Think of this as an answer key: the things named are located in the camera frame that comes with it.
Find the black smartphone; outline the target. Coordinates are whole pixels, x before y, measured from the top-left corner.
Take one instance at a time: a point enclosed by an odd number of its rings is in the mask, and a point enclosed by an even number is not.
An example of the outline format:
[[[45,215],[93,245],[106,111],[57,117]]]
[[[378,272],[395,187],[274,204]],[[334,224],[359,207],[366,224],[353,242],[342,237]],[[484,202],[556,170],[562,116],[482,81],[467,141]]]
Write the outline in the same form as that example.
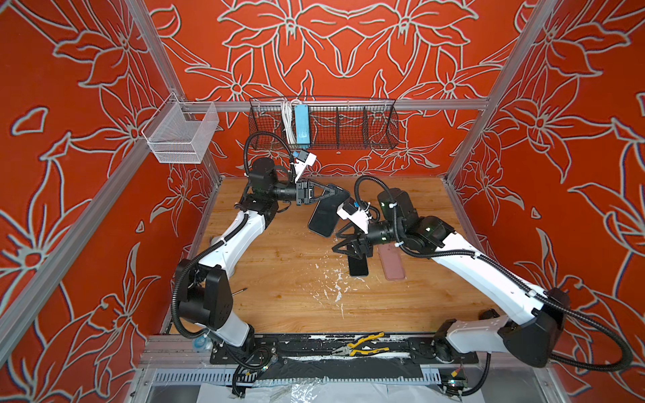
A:
[[[308,229],[324,238],[329,238],[339,221],[337,208],[349,198],[349,192],[342,187],[338,187],[339,192],[329,199],[317,203],[313,214],[307,225]]]

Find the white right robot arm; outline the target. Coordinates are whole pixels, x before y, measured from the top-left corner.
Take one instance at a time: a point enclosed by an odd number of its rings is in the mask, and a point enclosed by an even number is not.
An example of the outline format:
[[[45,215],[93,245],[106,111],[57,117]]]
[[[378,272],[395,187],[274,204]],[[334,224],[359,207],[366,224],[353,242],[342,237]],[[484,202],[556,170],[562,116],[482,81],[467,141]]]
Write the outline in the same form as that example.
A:
[[[384,190],[376,206],[382,216],[380,221],[371,217],[372,207],[363,201],[347,196],[334,203],[332,212],[354,227],[354,233],[345,235],[334,246],[334,252],[361,260],[376,245],[392,244],[410,257],[433,260],[451,270],[502,311],[489,319],[446,321],[437,333],[438,355],[444,349],[460,354],[508,353],[534,368],[557,361],[597,372],[618,372],[633,362],[629,344],[608,327],[570,310],[569,297],[562,290],[546,290],[524,280],[477,250],[445,221],[420,216],[406,192],[398,188]],[[583,322],[606,335],[620,349],[620,358],[614,363],[593,364],[556,354],[554,348],[567,319]]]

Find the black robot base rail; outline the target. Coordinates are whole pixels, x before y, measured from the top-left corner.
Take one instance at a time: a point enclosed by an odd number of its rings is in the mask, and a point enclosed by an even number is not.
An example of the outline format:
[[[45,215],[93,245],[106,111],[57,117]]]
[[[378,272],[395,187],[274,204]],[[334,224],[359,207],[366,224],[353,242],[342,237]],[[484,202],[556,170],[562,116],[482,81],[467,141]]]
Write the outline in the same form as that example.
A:
[[[242,369],[242,386],[282,386],[295,383],[374,382],[401,385],[439,385],[449,379],[466,379],[467,368],[484,364],[475,353],[454,353],[445,363],[438,359],[432,333],[394,333],[369,347],[388,347],[374,356],[341,357],[331,352],[367,336],[366,333],[259,333],[253,349],[261,351],[249,362],[262,369]]]

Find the pink phone case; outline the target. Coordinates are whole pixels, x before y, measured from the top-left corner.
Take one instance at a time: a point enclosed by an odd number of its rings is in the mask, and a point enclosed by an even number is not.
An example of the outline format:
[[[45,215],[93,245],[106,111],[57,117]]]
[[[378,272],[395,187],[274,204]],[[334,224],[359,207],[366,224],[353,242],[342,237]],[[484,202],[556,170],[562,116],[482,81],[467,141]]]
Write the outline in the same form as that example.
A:
[[[406,273],[402,264],[399,248],[396,248],[393,243],[388,243],[378,245],[377,250],[386,280],[405,280]]]

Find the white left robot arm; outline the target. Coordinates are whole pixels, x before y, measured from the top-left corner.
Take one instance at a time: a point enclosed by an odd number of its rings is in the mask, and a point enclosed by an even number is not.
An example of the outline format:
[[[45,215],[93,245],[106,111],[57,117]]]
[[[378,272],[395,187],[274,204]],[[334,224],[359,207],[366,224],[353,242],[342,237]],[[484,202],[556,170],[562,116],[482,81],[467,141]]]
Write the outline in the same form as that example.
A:
[[[236,265],[252,243],[271,224],[279,203],[327,206],[338,196],[347,198],[344,188],[301,178],[305,163],[295,160],[285,169],[287,179],[278,176],[280,167],[270,158],[245,166],[247,184],[236,204],[238,213],[227,230],[191,260],[182,260],[175,273],[171,294],[171,321],[186,339],[211,334],[230,347],[249,349],[252,327],[233,311],[229,280]]]

